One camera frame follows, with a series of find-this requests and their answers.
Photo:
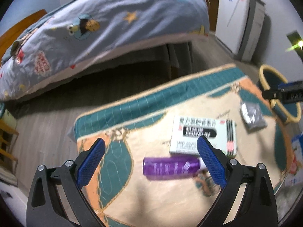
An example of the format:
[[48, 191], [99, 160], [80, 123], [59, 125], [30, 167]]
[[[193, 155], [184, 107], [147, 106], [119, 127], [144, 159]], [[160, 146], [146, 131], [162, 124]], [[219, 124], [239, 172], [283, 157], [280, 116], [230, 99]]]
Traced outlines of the teal yellow trash bin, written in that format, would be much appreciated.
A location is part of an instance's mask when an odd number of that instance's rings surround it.
[[261, 96], [268, 100], [274, 113], [285, 124], [301, 120], [302, 80], [288, 82], [270, 65], [261, 65], [258, 72]]

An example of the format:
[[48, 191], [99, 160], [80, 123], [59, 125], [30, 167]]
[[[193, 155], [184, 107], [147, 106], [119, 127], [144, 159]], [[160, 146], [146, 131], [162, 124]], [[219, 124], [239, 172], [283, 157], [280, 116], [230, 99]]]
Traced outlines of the blue cartoon duvet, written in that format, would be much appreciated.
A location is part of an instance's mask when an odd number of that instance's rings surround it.
[[128, 52], [209, 34], [206, 0], [74, 0], [28, 27], [1, 65], [1, 101], [17, 100]]

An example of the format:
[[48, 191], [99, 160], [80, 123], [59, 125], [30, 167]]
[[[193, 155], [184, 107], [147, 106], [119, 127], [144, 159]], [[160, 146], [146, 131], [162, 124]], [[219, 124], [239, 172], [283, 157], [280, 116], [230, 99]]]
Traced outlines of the wooden chair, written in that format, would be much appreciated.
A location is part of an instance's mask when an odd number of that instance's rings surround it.
[[8, 149], [11, 146], [11, 142], [13, 137], [15, 136], [15, 140], [19, 136], [19, 132], [16, 129], [8, 126], [2, 119], [1, 119], [1, 155], [10, 159], [12, 161], [12, 171], [13, 174], [16, 173], [16, 167], [18, 165], [19, 159], [13, 156]]

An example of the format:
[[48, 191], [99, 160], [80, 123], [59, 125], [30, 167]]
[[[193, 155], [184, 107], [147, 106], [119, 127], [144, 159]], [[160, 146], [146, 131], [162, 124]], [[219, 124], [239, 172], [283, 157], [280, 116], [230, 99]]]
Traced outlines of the purple tube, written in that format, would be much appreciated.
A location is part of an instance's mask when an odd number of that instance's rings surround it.
[[191, 155], [145, 157], [142, 165], [143, 175], [149, 180], [190, 178], [206, 169], [201, 157]]

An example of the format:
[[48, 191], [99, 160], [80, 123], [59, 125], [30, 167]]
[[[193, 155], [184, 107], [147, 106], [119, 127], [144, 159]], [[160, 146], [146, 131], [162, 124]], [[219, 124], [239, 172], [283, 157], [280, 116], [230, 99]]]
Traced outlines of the wooden side cabinet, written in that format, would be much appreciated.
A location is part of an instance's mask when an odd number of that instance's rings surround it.
[[209, 29], [213, 32], [216, 31], [219, 0], [206, 0], [209, 9]]

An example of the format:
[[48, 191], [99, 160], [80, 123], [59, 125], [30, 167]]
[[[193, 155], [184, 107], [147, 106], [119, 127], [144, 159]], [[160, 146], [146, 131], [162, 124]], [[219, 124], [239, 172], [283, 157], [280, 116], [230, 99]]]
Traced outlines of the teal orange patterned cushion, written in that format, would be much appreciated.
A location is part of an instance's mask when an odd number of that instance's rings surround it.
[[[249, 132], [240, 114], [242, 101], [258, 103], [268, 126]], [[192, 74], [80, 115], [74, 125], [79, 151], [103, 138], [106, 152], [88, 186], [88, 202], [106, 226], [197, 226], [220, 188], [208, 174], [150, 181], [145, 157], [169, 156], [174, 120], [182, 115], [210, 124], [231, 119], [236, 159], [264, 163], [274, 189], [290, 171], [294, 154], [283, 122], [262, 99], [260, 89], [234, 64]]]

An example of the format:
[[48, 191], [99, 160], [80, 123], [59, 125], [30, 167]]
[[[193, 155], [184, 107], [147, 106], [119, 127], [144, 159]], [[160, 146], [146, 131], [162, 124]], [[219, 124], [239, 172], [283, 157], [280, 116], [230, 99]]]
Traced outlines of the grey foil packet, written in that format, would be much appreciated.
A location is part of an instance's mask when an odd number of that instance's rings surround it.
[[249, 132], [261, 130], [268, 126], [258, 103], [242, 101], [240, 114]]

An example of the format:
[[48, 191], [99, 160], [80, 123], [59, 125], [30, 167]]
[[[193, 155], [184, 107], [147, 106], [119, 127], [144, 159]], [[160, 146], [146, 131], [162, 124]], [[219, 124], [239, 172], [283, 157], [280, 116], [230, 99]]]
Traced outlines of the wooden bed frame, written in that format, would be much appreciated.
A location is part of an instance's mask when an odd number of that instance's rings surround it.
[[9, 30], [7, 30], [0, 37], [0, 55], [1, 58], [7, 51], [7, 49], [13, 44], [13, 42], [21, 35], [21, 33], [27, 29], [32, 24], [36, 23], [40, 18], [46, 15], [47, 12], [45, 9], [38, 10], [37, 12], [29, 15], [24, 18], [14, 26], [12, 26]]

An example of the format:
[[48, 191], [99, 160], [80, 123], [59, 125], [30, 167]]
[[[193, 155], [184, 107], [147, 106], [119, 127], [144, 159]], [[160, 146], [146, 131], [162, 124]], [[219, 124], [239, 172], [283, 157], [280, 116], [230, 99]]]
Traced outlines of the white air purifier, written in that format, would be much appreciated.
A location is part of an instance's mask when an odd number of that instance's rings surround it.
[[261, 0], [219, 0], [215, 38], [234, 59], [251, 61], [265, 11]]

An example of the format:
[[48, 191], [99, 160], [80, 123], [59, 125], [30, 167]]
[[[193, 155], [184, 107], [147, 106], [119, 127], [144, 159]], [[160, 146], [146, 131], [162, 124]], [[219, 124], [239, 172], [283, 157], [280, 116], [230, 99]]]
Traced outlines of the blue white carton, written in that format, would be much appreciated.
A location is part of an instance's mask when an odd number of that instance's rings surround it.
[[294, 158], [290, 171], [284, 181], [286, 187], [302, 184], [302, 134], [292, 138], [292, 149]]

